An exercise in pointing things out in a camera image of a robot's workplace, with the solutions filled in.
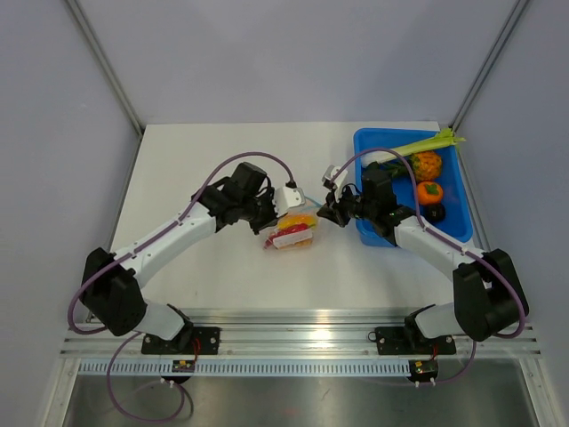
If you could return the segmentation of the yellow mango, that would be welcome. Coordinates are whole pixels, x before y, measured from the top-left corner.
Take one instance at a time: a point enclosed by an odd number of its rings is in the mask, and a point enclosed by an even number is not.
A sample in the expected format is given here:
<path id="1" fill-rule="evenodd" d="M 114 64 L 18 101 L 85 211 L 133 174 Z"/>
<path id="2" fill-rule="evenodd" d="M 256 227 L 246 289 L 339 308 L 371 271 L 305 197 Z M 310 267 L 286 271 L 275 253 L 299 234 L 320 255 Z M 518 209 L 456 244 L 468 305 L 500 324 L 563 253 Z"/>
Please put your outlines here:
<path id="1" fill-rule="evenodd" d="M 289 213 L 284 218 L 280 219 L 277 228 L 279 230 L 288 229 L 293 226 L 304 224 L 309 228 L 316 227 L 318 223 L 317 217 L 308 212 L 303 213 Z"/>

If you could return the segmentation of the clear zip top bag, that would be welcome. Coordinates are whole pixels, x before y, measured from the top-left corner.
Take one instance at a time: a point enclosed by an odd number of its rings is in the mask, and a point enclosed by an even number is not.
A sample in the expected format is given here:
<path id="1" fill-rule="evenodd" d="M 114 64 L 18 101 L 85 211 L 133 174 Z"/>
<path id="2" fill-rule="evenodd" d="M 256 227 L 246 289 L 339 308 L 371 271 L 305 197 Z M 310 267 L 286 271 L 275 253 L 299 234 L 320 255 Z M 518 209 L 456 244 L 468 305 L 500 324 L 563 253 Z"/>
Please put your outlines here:
<path id="1" fill-rule="evenodd" d="M 263 249 L 284 251 L 311 246 L 317 237 L 317 212 L 321 207 L 321 203 L 307 197 L 304 205 L 294 207 L 276 226 L 262 233 Z"/>

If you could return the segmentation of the red chili pepper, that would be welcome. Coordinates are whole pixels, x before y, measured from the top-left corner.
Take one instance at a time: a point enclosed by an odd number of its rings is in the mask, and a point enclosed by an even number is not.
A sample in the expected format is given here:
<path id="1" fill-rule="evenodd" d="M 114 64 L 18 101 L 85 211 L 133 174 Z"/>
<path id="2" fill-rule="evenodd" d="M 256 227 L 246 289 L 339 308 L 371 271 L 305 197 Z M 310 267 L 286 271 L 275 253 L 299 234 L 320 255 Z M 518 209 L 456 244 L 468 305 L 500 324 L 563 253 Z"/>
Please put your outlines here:
<path id="1" fill-rule="evenodd" d="M 312 229 L 301 224 L 284 230 L 272 232 L 265 241 L 265 247 L 280 249 L 285 246 L 294 246 L 297 243 L 312 239 Z"/>

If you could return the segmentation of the blue plastic tray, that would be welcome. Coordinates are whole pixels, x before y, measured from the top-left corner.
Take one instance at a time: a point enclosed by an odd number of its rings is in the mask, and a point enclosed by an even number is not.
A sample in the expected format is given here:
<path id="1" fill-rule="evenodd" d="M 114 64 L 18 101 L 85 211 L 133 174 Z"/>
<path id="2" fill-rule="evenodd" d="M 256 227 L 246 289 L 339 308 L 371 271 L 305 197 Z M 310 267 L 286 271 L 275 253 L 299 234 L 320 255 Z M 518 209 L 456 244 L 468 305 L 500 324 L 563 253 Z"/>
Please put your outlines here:
<path id="1" fill-rule="evenodd" d="M 378 147 L 396 149 L 439 134 L 441 137 L 451 136 L 451 132 L 450 129 L 435 133 L 435 131 L 426 130 L 363 128 L 356 131 L 353 136 L 354 152 L 357 154 L 366 149 Z M 456 148 L 449 146 L 434 149 L 434 151 L 442 158 L 442 172 L 435 182 L 443 189 L 442 205 L 445 208 L 445 218 L 440 222 L 431 223 L 449 236 L 461 242 L 468 242 L 473 231 Z M 360 157 L 355 161 L 356 185 L 359 189 L 361 189 L 361 175 L 365 169 L 362 160 L 365 161 L 365 157 Z M 392 187 L 399 204 L 414 208 L 413 186 L 408 172 L 405 172 L 404 176 L 392 178 Z M 364 245 L 392 247 L 387 240 L 375 234 L 370 222 L 357 220 L 356 226 Z"/>

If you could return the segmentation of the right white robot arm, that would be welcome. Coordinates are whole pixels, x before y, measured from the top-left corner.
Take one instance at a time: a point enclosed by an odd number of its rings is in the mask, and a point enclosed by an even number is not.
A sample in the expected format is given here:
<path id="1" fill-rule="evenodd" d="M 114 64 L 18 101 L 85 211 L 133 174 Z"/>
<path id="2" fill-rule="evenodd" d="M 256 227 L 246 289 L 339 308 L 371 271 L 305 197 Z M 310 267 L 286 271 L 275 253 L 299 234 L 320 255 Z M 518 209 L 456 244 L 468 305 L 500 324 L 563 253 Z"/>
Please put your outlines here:
<path id="1" fill-rule="evenodd" d="M 372 224 L 391 245 L 418 255 L 453 284 L 451 302 L 432 304 L 405 317 L 405 346 L 424 352 L 438 338 L 465 334 L 474 342 L 491 336 L 508 338 L 505 328 L 525 327 L 529 304 L 515 266 L 501 249 L 485 252 L 433 227 L 420 214 L 400 205 L 389 176 L 382 170 L 365 173 L 360 189 L 345 182 L 346 172 L 330 166 L 323 178 L 329 190 L 318 216 L 341 227 L 352 219 Z"/>

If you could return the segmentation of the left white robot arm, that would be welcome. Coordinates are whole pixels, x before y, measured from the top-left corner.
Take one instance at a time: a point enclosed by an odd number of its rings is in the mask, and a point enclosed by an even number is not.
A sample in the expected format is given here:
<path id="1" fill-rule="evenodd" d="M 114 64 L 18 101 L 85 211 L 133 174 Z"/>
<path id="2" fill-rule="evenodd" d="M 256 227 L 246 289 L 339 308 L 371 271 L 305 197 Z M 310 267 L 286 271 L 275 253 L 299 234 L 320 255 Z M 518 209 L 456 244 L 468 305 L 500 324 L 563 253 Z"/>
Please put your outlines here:
<path id="1" fill-rule="evenodd" d="M 239 221 L 254 233 L 276 224 L 282 191 L 259 167 L 243 162 L 229 176 L 206 183 L 178 217 L 126 248 L 101 248 L 87 257 L 78 299 L 115 336 L 146 334 L 169 352 L 192 343 L 193 323 L 171 304 L 146 300 L 141 289 L 163 267 L 202 239 Z"/>

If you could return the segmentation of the dark purple fruit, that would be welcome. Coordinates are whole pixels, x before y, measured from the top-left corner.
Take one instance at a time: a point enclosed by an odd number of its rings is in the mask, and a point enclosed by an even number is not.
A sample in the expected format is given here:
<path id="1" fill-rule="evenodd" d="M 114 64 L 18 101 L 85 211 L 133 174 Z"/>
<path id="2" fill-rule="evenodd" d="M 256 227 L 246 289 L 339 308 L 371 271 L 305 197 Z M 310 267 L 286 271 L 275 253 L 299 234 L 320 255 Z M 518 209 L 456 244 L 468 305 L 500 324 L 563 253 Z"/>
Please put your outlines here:
<path id="1" fill-rule="evenodd" d="M 446 217 L 445 206 L 441 203 L 426 205 L 424 207 L 424 216 L 428 222 L 431 223 L 441 222 Z"/>

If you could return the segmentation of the orange toy pineapple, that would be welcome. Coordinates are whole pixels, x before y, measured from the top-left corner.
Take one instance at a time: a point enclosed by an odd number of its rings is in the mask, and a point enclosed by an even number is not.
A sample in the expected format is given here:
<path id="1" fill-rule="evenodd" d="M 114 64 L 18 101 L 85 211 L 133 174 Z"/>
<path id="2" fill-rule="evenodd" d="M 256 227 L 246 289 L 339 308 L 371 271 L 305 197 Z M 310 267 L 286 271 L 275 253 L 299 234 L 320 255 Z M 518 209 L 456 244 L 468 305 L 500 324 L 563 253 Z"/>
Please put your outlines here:
<path id="1" fill-rule="evenodd" d="M 443 170 L 443 159 L 433 150 L 414 153 L 405 159 L 416 181 L 434 181 Z M 391 178 L 409 177 L 410 173 L 400 160 L 390 161 L 383 169 Z"/>

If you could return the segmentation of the green celery stalk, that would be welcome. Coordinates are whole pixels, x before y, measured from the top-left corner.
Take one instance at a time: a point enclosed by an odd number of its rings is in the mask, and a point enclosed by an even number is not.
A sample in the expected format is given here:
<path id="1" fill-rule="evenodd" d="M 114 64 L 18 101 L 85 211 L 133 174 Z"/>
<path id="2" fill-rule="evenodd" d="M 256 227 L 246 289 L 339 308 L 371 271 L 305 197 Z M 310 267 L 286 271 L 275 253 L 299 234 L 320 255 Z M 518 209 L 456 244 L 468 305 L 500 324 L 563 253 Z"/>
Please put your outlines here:
<path id="1" fill-rule="evenodd" d="M 450 128 L 436 133 L 410 129 L 364 128 L 354 134 L 355 153 L 362 167 L 379 165 L 424 151 L 445 149 L 465 141 Z"/>

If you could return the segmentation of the circuit board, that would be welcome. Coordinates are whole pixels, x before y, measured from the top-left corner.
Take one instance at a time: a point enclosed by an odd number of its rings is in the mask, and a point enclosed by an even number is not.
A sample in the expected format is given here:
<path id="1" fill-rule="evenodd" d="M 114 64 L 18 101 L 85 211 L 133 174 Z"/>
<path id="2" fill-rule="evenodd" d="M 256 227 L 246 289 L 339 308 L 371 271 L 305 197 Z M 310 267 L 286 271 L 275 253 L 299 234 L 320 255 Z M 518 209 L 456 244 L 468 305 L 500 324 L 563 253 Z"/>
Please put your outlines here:
<path id="1" fill-rule="evenodd" d="M 436 359 L 412 360 L 409 367 L 410 380 L 413 382 L 430 382 L 437 379 L 439 365 Z"/>
<path id="2" fill-rule="evenodd" d="M 193 373 L 196 362 L 193 359 L 175 359 L 172 362 L 173 373 Z"/>

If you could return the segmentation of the right circuit board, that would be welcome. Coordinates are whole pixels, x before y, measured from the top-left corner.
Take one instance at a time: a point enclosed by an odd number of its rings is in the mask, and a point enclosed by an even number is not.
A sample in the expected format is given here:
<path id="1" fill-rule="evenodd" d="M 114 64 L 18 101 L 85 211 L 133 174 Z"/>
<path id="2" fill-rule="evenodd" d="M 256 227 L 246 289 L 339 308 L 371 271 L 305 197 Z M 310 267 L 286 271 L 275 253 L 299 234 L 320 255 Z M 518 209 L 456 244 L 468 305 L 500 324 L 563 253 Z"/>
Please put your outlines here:
<path id="1" fill-rule="evenodd" d="M 412 360 L 409 367 L 410 380 L 413 382 L 430 382 L 437 379 L 439 365 L 436 359 Z"/>

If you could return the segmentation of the aluminium mounting rail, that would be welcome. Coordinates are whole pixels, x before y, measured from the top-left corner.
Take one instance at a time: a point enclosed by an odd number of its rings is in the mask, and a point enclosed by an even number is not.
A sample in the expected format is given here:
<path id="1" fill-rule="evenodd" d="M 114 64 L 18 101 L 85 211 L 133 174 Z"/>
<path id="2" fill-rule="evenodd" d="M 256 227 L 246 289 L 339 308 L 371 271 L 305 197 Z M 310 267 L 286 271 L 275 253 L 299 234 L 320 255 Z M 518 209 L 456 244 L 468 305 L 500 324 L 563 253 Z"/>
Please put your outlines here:
<path id="1" fill-rule="evenodd" d="M 408 309 L 184 309 L 197 326 L 221 329 L 218 359 L 376 359 L 368 335 L 378 326 L 402 326 Z M 128 336 L 67 331 L 60 358 L 110 356 Z M 531 324 L 514 339 L 489 338 L 477 345 L 477 359 L 541 359 Z"/>

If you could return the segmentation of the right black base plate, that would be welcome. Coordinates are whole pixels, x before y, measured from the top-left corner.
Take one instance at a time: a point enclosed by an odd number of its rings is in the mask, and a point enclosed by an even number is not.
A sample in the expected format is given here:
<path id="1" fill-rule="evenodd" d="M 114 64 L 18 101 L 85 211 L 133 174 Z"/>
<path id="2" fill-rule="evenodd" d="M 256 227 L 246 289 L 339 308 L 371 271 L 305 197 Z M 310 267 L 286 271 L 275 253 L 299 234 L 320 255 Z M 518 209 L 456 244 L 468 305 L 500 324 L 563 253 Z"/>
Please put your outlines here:
<path id="1" fill-rule="evenodd" d="M 456 345 L 450 335 L 424 338 L 406 326 L 378 326 L 368 334 L 381 356 L 450 356 Z"/>

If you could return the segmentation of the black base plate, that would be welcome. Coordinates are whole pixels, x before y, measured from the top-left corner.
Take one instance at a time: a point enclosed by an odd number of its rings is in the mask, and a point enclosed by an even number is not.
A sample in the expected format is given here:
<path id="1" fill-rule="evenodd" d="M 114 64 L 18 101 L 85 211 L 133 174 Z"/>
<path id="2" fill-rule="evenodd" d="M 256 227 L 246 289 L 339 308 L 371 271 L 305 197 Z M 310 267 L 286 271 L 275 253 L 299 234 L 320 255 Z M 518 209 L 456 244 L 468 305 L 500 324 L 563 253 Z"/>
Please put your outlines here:
<path id="1" fill-rule="evenodd" d="M 215 326 L 193 326 L 181 337 L 166 341 L 156 335 L 145 334 L 141 353 L 144 355 L 217 355 L 221 329 Z"/>
<path id="2" fill-rule="evenodd" d="M 368 334 L 381 356 L 450 356 L 456 345 L 450 335 L 424 338 L 406 326 L 378 326 Z"/>

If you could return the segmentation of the right aluminium frame post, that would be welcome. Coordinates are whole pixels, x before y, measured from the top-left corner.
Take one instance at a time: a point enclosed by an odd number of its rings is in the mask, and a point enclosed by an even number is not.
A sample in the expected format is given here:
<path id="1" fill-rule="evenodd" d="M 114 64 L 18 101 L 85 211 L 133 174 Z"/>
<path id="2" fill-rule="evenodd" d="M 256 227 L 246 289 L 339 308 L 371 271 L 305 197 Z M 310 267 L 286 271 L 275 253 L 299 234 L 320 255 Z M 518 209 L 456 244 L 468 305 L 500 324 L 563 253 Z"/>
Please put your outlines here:
<path id="1" fill-rule="evenodd" d="M 485 88 L 485 84 L 489 80 L 499 59 L 504 54 L 510 39 L 513 37 L 517 27 L 521 23 L 528 9 L 532 5 L 532 0 L 516 0 L 506 19 L 503 21 L 501 28 L 493 40 L 482 64 L 475 75 L 474 80 L 469 86 L 461 104 L 449 123 L 449 127 L 457 133 L 462 123 L 471 111 L 478 96 Z"/>

